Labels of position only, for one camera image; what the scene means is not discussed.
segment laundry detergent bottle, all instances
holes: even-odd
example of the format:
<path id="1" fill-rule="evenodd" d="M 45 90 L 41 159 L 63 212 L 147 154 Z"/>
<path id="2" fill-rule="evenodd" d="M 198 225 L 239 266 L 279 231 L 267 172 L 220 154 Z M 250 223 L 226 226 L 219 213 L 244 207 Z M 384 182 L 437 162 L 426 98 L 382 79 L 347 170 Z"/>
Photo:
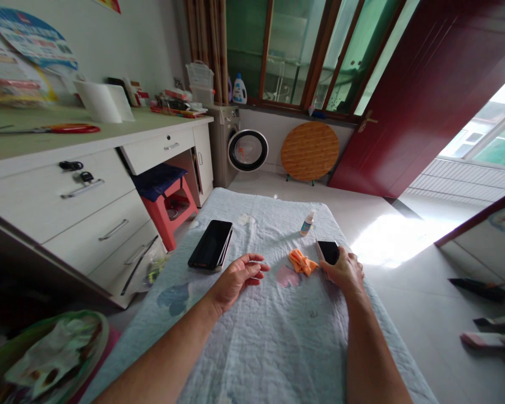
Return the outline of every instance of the laundry detergent bottle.
<path id="1" fill-rule="evenodd" d="M 247 90 L 245 90 L 245 83 L 241 79 L 241 73 L 237 74 L 236 80 L 234 81 L 232 100 L 238 104 L 247 103 Z"/>

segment phone screen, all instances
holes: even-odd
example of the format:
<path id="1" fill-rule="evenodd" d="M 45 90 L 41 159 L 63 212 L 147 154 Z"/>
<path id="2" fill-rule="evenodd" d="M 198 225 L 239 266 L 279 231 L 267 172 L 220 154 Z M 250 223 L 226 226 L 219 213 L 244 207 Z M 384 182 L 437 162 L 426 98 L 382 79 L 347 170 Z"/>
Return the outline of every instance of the phone screen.
<path id="1" fill-rule="evenodd" d="M 334 241 L 318 241 L 324 259 L 328 264 L 335 265 L 338 261 L 339 251 Z"/>
<path id="2" fill-rule="evenodd" d="M 232 223 L 212 220 L 189 259 L 189 266 L 214 269 L 228 246 Z"/>

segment forearm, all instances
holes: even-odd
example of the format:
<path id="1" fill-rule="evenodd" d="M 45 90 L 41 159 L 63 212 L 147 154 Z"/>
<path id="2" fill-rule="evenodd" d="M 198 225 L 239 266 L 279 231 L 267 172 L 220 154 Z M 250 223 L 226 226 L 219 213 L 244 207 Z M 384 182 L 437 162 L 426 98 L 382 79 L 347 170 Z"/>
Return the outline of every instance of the forearm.
<path id="1" fill-rule="evenodd" d="M 350 315 L 348 403 L 411 403 L 365 291 L 348 293 L 346 302 Z"/>
<path id="2" fill-rule="evenodd" d="M 203 297 L 96 402 L 175 402 L 220 315 Z"/>

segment bed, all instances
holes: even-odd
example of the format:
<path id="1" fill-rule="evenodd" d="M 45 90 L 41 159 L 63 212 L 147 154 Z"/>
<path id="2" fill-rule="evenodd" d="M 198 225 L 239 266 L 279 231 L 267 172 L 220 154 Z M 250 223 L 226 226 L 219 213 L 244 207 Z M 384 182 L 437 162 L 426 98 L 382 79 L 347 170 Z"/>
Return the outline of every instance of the bed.
<path id="1" fill-rule="evenodd" d="M 299 235 L 316 210 L 315 225 Z M 345 402 L 348 313 L 340 290 L 320 270 L 296 274 L 288 253 L 318 261 L 315 239 L 346 240 L 324 204 L 287 202 L 217 188 L 157 279 L 82 402 L 91 402 L 192 307 L 218 278 L 187 266 L 212 219 L 233 223 L 226 265 L 243 253 L 263 254 L 271 271 L 248 288 L 217 323 L 181 393 L 180 402 Z M 432 391 L 366 282 L 380 326 L 415 403 Z"/>

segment desk drawer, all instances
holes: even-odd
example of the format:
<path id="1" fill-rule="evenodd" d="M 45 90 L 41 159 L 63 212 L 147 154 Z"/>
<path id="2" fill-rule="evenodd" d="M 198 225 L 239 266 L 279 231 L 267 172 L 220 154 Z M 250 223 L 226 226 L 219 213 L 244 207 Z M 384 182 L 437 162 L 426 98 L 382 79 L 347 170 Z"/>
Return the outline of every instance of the desk drawer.
<path id="1" fill-rule="evenodd" d="M 89 274 L 88 278 L 106 289 L 111 295 L 119 296 L 140 257 L 157 235 L 157 229 L 153 222 L 149 221 Z M 155 249 L 157 249 L 157 256 L 163 257 L 167 253 L 160 237 L 155 240 L 150 251 Z M 149 265 L 148 258 L 144 258 L 142 264 Z M 137 270 L 145 271 L 146 266 L 140 265 Z"/>
<path id="2" fill-rule="evenodd" d="M 131 191 L 47 241 L 43 248 L 88 275 L 148 220 L 139 194 Z"/>
<path id="3" fill-rule="evenodd" d="M 195 146 L 192 129 L 135 142 L 120 147 L 134 175 L 143 173 Z"/>
<path id="4" fill-rule="evenodd" d="M 61 195 L 84 189 L 79 172 L 62 170 L 58 163 L 0 178 L 0 217 L 43 244 L 135 188 L 114 149 L 71 158 L 84 165 L 95 180 L 74 198 Z"/>

